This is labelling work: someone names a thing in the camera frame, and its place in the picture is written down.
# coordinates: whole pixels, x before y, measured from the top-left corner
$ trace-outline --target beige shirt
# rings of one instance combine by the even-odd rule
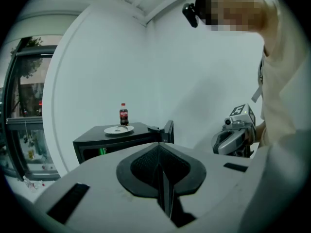
[[[263,54],[261,68],[261,118],[266,123],[261,146],[272,144],[284,135],[295,133],[292,119],[279,94],[299,69],[309,49],[307,37],[287,5],[282,0],[275,0],[274,4],[278,16],[276,44],[268,57]]]

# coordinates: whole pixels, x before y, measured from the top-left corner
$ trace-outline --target black rectangular strip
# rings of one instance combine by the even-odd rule
[[[75,184],[48,212],[56,221],[64,224],[89,189],[86,184]]]
[[[233,170],[237,170],[237,171],[240,171],[240,172],[246,172],[247,170],[247,166],[241,166],[241,165],[238,165],[238,164],[233,164],[233,163],[226,163],[224,164],[224,167],[227,167],[229,169],[233,169]]]

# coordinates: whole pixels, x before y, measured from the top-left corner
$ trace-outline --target red label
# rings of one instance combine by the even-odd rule
[[[121,116],[121,117],[127,117],[127,116],[128,116],[127,111],[121,111],[121,112],[120,112],[120,116]]]

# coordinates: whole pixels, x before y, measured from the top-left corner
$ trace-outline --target person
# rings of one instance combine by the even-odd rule
[[[254,32],[264,40],[257,92],[262,95],[264,120],[256,127],[259,147],[295,133],[279,94],[306,58],[309,45],[286,4],[282,0],[196,0],[195,12],[212,30]]]

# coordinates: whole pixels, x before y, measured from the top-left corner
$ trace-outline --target plate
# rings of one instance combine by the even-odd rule
[[[130,132],[134,129],[133,126],[114,126],[114,127],[110,127],[104,130],[105,133],[107,134],[123,134],[126,132]]]

